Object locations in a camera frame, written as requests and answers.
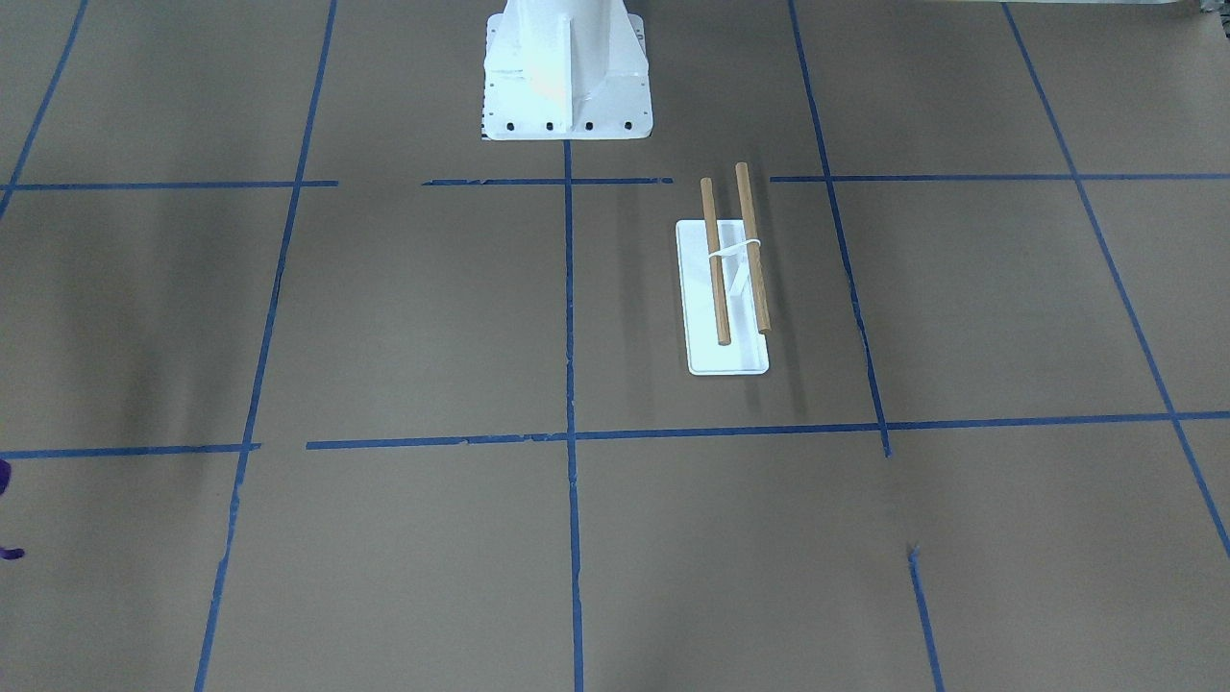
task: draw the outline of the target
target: gray floor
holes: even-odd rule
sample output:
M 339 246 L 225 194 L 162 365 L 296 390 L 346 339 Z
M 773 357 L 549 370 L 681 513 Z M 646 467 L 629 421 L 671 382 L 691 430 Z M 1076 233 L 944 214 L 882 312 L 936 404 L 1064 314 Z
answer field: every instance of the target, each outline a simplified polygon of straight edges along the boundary
M 1225 688 L 1216 15 L 630 1 L 657 129 L 565 147 L 501 5 L 0 6 L 0 688 Z

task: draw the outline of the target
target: wooden rod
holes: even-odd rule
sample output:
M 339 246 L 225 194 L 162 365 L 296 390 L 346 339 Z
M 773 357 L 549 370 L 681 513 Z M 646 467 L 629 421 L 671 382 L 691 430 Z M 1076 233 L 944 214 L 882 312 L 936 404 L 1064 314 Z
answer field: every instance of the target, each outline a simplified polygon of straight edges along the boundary
M 756 209 L 752 200 L 752 176 L 748 173 L 748 163 L 739 161 L 734 165 L 734 177 L 739 181 L 739 208 L 743 211 L 743 232 L 747 240 L 756 240 Z M 760 333 L 769 333 L 772 324 L 769 323 L 769 294 L 765 293 L 765 273 L 760 265 L 760 243 L 748 242 L 748 272 L 752 274 L 752 302 L 756 309 L 756 328 Z
M 708 253 L 722 248 L 717 236 L 717 206 L 713 204 L 713 178 L 700 178 L 700 202 L 705 208 L 705 235 L 708 237 Z M 713 284 L 713 311 L 717 313 L 717 343 L 731 343 L 731 315 L 726 307 L 726 277 L 722 274 L 722 257 L 708 258 L 708 277 Z

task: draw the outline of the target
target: purple object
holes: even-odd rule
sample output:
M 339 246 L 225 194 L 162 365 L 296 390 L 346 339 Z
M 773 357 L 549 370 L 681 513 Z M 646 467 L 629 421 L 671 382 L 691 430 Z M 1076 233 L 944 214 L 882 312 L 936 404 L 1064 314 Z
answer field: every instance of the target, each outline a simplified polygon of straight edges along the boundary
M 0 460 L 0 495 L 4 495 L 5 489 L 9 488 L 10 478 L 12 478 L 12 466 Z M 26 552 L 21 548 L 5 548 L 0 546 L 0 560 L 16 560 L 25 554 Z

